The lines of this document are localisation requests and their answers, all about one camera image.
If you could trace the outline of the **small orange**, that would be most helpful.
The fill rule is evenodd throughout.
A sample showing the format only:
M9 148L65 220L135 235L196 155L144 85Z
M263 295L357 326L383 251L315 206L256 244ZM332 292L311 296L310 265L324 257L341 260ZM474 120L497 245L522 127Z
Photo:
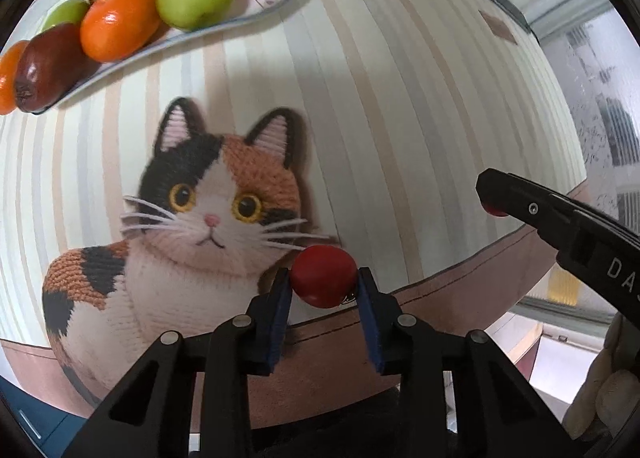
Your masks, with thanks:
M155 0L96 0L80 24L82 50L101 63L130 57L157 32Z

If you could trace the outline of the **blue kitchen cabinet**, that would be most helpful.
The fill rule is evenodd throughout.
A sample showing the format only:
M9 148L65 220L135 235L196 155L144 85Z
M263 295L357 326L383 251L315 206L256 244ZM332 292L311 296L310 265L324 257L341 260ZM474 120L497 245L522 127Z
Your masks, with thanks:
M62 457L86 422L85 418L38 400L5 378L1 379L1 395L18 424L47 457Z

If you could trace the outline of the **dark red apple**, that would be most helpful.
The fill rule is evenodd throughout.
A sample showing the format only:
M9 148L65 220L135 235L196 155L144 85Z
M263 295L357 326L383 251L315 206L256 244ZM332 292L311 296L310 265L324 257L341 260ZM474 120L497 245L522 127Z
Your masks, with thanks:
M17 63L13 82L17 108L27 113L48 109L98 66L82 49L78 24L48 28L29 42Z

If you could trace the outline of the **red cherry tomato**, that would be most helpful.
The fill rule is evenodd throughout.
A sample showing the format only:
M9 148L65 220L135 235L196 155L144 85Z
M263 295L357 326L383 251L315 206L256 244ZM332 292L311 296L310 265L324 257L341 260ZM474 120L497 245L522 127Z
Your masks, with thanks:
M290 280L300 300L329 309L340 306L352 292L358 280L358 267L340 248L312 245L296 257Z
M482 207L491 216L495 216L495 217L507 217L508 216L508 213L503 212L502 210L499 210L496 207L493 207L492 205L490 205L487 202L482 202Z

